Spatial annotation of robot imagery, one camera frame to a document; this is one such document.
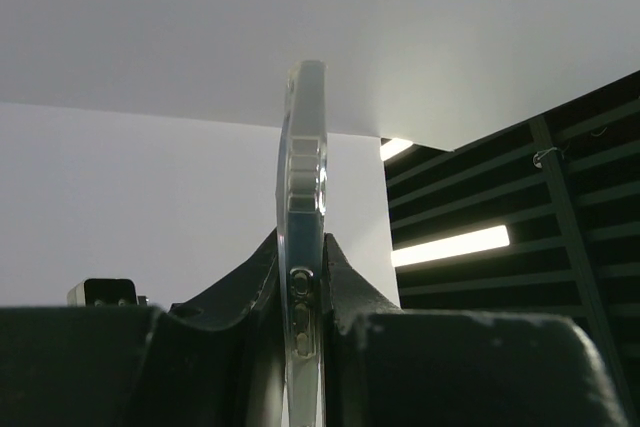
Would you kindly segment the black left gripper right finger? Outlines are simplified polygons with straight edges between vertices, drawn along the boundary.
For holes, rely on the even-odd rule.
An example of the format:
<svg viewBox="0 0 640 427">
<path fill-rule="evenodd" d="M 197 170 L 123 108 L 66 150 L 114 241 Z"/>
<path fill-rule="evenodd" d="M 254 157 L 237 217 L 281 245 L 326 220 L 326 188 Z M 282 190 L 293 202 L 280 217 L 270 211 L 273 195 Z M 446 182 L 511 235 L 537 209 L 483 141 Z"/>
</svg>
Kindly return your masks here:
<svg viewBox="0 0 640 427">
<path fill-rule="evenodd" d="M 329 426 L 624 426 L 594 343 L 556 315 L 404 310 L 324 241 Z"/>
</svg>

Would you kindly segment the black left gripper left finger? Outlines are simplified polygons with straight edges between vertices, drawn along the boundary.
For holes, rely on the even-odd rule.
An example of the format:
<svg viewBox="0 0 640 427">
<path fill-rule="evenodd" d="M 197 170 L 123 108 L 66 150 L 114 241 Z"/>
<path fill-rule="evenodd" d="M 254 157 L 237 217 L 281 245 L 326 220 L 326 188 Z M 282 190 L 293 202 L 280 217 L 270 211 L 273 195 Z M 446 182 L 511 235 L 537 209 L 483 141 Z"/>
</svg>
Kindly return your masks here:
<svg viewBox="0 0 640 427">
<path fill-rule="evenodd" d="M 1 312 L 5 426 L 277 426 L 277 240 L 192 299 Z"/>
</svg>

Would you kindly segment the black phone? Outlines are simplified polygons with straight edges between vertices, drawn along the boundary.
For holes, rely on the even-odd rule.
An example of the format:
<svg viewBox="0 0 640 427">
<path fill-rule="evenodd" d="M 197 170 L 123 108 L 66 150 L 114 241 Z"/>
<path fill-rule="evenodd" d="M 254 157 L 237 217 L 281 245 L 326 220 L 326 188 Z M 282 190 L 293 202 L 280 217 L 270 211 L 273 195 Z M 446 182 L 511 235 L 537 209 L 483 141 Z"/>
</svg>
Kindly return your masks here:
<svg viewBox="0 0 640 427">
<path fill-rule="evenodd" d="M 290 426 L 315 426 L 322 349 L 326 213 L 326 65 L 297 63 L 286 85 L 276 185 L 285 387 Z"/>
</svg>

